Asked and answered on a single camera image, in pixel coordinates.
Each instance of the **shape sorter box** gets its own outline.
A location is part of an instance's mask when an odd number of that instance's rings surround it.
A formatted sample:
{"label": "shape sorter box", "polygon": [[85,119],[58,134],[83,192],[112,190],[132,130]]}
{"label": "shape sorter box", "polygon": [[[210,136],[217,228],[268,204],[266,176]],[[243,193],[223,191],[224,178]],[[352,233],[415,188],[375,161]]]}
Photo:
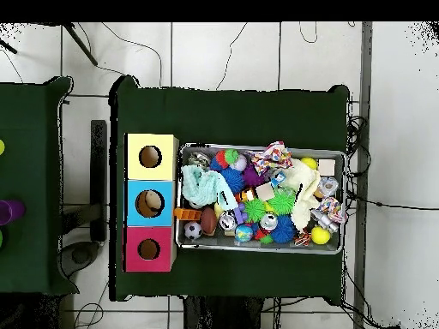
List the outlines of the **shape sorter box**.
{"label": "shape sorter box", "polygon": [[126,272],[169,272],[177,256],[172,227],[127,227]]}
{"label": "shape sorter box", "polygon": [[126,134],[128,179],[173,181],[178,139],[174,135]]}
{"label": "shape sorter box", "polygon": [[[175,182],[128,180],[127,226],[171,227],[174,222]],[[153,194],[149,203],[148,196]]]}

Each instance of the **purple cup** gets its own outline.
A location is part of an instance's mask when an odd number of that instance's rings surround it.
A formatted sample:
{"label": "purple cup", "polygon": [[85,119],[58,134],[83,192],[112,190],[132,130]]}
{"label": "purple cup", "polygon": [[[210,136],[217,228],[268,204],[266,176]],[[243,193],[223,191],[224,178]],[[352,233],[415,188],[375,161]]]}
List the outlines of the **purple cup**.
{"label": "purple cup", "polygon": [[19,200],[0,200],[0,226],[23,216],[26,208]]}

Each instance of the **metal tray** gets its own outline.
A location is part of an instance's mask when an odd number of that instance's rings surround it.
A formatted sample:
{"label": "metal tray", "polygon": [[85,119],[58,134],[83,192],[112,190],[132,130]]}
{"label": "metal tray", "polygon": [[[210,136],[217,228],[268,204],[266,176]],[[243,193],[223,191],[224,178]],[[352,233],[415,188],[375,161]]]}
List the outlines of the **metal tray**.
{"label": "metal tray", "polygon": [[[200,143],[186,143],[180,146],[178,150],[178,183],[177,183],[177,206],[182,208],[192,208],[189,202],[184,199],[182,195],[183,176],[180,170],[181,165],[188,163],[189,155],[192,152],[202,152],[212,158],[215,153],[222,149],[228,148],[237,149],[242,154],[249,157],[246,151],[262,151],[265,147],[240,147],[234,145],[217,145],[217,144],[200,144]],[[342,152],[335,152],[329,150],[311,150],[311,149],[293,149],[288,148],[292,152],[295,159],[303,157],[312,157],[314,159],[334,159],[335,160],[335,179],[340,185],[337,190],[336,198],[343,203],[343,213],[346,205],[346,155]],[[345,237],[345,226],[340,225],[339,231],[333,233],[328,243],[324,245],[317,245],[310,242],[308,246],[295,246],[294,242],[290,243],[260,243],[257,240],[248,242],[237,242],[233,236],[225,236],[224,231],[217,226],[213,236],[201,236],[196,240],[190,240],[184,236],[185,221],[176,221],[176,243],[180,248],[208,248],[208,249],[222,249],[231,251],[253,251],[253,252],[271,252],[271,253],[289,253],[289,254],[337,254],[343,248]]]}

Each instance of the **light blue cloth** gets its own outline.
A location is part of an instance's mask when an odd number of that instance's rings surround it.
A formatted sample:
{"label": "light blue cloth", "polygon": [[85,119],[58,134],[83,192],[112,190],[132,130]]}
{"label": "light blue cloth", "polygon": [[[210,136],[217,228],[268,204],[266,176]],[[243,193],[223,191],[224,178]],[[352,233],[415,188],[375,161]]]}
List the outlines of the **light blue cloth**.
{"label": "light blue cloth", "polygon": [[185,165],[182,173],[182,193],[189,202],[205,206],[217,201],[225,211],[238,207],[235,196],[220,173],[204,171],[198,165]]}

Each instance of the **green table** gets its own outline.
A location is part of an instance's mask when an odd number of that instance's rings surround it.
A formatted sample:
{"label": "green table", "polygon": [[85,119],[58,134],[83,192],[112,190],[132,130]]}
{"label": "green table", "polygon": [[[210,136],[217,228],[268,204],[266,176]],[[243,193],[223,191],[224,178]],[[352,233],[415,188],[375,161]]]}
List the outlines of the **green table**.
{"label": "green table", "polygon": [[111,297],[322,296],[339,304],[342,253],[180,249],[169,273],[123,272],[123,134],[174,134],[180,144],[266,146],[283,140],[288,147],[344,152],[348,96],[344,86],[329,92],[210,92],[139,88],[132,77],[119,78],[110,92],[111,159],[117,161],[111,164]]}
{"label": "green table", "polygon": [[61,233],[58,112],[68,77],[43,85],[0,84],[0,197],[26,205],[23,218],[0,227],[0,291],[67,294],[75,287],[59,273]]}

